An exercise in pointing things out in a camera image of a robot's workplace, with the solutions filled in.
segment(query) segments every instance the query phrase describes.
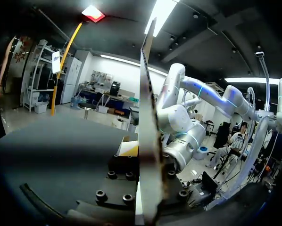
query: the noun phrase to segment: red ceiling light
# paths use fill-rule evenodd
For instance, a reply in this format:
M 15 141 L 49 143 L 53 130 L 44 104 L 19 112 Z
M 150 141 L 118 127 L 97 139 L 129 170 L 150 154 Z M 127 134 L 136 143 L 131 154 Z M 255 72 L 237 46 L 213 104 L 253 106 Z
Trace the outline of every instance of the red ceiling light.
M 105 17 L 103 13 L 101 13 L 96 7 L 92 5 L 90 5 L 84 11 L 82 11 L 82 14 L 87 16 L 89 19 L 91 19 L 95 23 Z

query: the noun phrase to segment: yellow pole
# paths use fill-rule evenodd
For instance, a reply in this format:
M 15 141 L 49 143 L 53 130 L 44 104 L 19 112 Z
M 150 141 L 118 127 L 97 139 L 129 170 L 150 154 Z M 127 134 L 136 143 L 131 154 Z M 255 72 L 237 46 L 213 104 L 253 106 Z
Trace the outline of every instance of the yellow pole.
M 66 55 L 67 55 L 67 53 L 68 53 L 68 51 L 69 51 L 69 49 L 70 49 L 70 47 L 71 47 L 71 44 L 72 44 L 72 42 L 73 42 L 75 36 L 77 35 L 77 33 L 78 33 L 78 31 L 79 31 L 81 25 L 83 25 L 82 22 L 77 26 L 77 28 L 76 28 L 76 30 L 74 31 L 74 33 L 73 33 L 73 35 L 72 35 L 72 37 L 71 37 L 69 43 L 67 44 L 66 50 L 65 50 L 65 52 L 64 52 L 64 55 L 62 56 L 62 60 L 61 60 L 61 63 L 60 63 L 60 70 L 62 69 L 62 67 L 63 67 L 63 65 L 64 65 L 64 62 L 65 62 L 65 60 L 66 60 Z M 52 115 L 52 116 L 53 116 L 54 113 L 55 113 L 55 98 L 56 98 L 56 93 L 57 93 L 57 81 L 56 81 L 56 85 L 54 86 L 54 91 L 53 91 L 52 106 L 51 106 L 51 115 Z

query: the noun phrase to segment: white refrigerator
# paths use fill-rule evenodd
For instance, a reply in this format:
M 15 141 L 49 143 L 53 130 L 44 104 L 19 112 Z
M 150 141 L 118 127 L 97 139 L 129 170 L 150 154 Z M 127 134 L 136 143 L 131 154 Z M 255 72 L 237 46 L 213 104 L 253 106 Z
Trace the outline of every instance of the white refrigerator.
M 71 102 L 71 98 L 74 95 L 76 81 L 79 75 L 80 67 L 82 62 L 77 60 L 75 57 L 70 57 L 67 60 L 66 67 L 66 75 L 64 79 L 64 88 L 62 90 L 61 95 L 61 104 Z

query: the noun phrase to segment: ceiling light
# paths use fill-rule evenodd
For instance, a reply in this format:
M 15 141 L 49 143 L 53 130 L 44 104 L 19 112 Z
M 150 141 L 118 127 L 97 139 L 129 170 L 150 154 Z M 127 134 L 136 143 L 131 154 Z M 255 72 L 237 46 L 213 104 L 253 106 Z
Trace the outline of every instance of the ceiling light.
M 145 29 L 145 34 L 149 32 L 149 27 L 151 25 L 152 20 L 156 17 L 156 26 L 154 30 L 154 37 L 156 37 L 159 34 L 159 31 L 161 30 L 163 24 L 175 8 L 176 4 L 180 0 L 157 0 L 154 9 L 151 12 L 149 22 Z
M 198 19 L 198 17 L 199 17 L 199 14 L 196 13 L 196 12 L 194 12 L 194 13 L 193 13 L 193 18 Z
M 266 84 L 265 78 L 253 78 L 253 77 L 247 77 L 247 78 L 226 78 L 226 82 L 244 82 L 244 83 L 264 83 Z M 270 84 L 278 85 L 279 79 L 269 79 Z
M 121 61 L 121 62 L 130 64 L 130 65 L 135 65 L 135 66 L 140 67 L 140 64 L 139 64 L 139 63 L 135 63 L 135 62 L 133 62 L 133 61 L 124 60 L 124 59 L 121 59 L 121 58 L 117 58 L 117 57 L 113 57 L 113 56 L 107 56 L 107 55 L 103 55 L 103 54 L 101 54 L 100 56 L 103 57 L 103 58 L 108 58 L 108 59 L 112 59 L 112 60 L 117 60 L 117 61 Z M 161 72 L 161 71 L 159 71 L 159 70 L 157 70 L 157 69 L 154 69 L 154 68 L 152 68 L 152 67 L 148 67 L 148 69 L 149 69 L 150 71 L 152 71 L 152 72 L 156 72 L 156 73 L 158 73 L 158 74 L 167 76 L 167 73 Z
M 87 16 L 89 19 L 91 19 L 95 23 L 105 17 L 103 13 L 101 13 L 96 7 L 92 5 L 90 5 L 84 11 L 82 11 L 82 14 Z

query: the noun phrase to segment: stool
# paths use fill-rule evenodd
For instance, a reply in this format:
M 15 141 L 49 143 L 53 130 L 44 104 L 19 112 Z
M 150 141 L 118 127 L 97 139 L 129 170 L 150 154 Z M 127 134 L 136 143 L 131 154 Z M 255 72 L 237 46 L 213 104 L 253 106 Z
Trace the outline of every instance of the stool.
M 84 119 L 88 119 L 88 112 L 95 111 L 96 105 L 89 104 L 89 103 L 79 103 L 78 106 L 85 110 Z

